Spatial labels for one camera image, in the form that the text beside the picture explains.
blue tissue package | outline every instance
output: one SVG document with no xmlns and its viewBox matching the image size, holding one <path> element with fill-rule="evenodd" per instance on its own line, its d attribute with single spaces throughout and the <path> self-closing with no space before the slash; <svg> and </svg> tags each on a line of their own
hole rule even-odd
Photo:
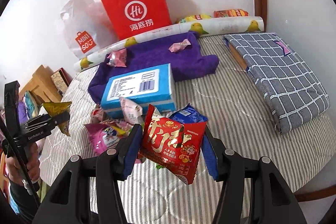
<svg viewBox="0 0 336 224">
<path fill-rule="evenodd" d="M 207 122 L 208 118 L 200 114 L 190 104 L 174 112 L 169 116 L 170 119 L 180 123 Z"/>
<path fill-rule="evenodd" d="M 100 106 L 111 118 L 122 118 L 119 96 L 128 98 L 147 113 L 152 104 L 160 112 L 175 111 L 174 79 L 170 64 L 150 67 L 109 79 Z"/>
</svg>

orange snack package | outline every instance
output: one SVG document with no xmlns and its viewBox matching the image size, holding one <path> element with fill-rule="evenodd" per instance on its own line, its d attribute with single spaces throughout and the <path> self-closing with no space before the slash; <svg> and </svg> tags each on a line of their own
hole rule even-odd
<svg viewBox="0 0 336 224">
<path fill-rule="evenodd" d="M 249 15 L 248 12 L 242 9 L 232 9 L 232 10 L 222 10 L 222 11 L 214 11 L 213 17 L 247 17 Z"/>
<path fill-rule="evenodd" d="M 166 167 L 185 184 L 192 184 L 206 124 L 181 124 L 161 116 L 149 105 L 139 153 Z"/>
</svg>

black sleeve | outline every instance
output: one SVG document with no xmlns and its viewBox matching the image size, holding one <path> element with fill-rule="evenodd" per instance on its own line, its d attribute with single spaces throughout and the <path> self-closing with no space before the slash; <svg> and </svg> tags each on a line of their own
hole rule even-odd
<svg viewBox="0 0 336 224">
<path fill-rule="evenodd" d="M 24 224 L 31 224 L 37 212 L 37 206 L 32 195 L 29 195 L 26 188 L 14 182 L 10 182 L 10 193 L 17 204 L 20 218 Z"/>
</svg>

pink star patch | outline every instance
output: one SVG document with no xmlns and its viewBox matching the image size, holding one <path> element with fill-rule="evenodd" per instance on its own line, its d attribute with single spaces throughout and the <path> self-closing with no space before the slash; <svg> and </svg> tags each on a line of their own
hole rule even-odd
<svg viewBox="0 0 336 224">
<path fill-rule="evenodd" d="M 273 40 L 273 42 L 275 44 L 279 45 L 282 48 L 283 56 L 289 55 L 291 53 L 291 51 L 288 49 L 288 47 L 282 41 Z"/>
</svg>

blue snack package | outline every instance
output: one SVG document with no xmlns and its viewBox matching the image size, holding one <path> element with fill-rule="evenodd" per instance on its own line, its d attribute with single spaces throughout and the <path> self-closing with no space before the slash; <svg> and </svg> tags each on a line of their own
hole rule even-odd
<svg viewBox="0 0 336 224">
<path fill-rule="evenodd" d="M 200 114 L 190 104 L 186 107 L 175 111 L 169 116 L 170 119 L 180 123 L 194 123 L 194 122 L 207 122 L 208 118 Z"/>
</svg>

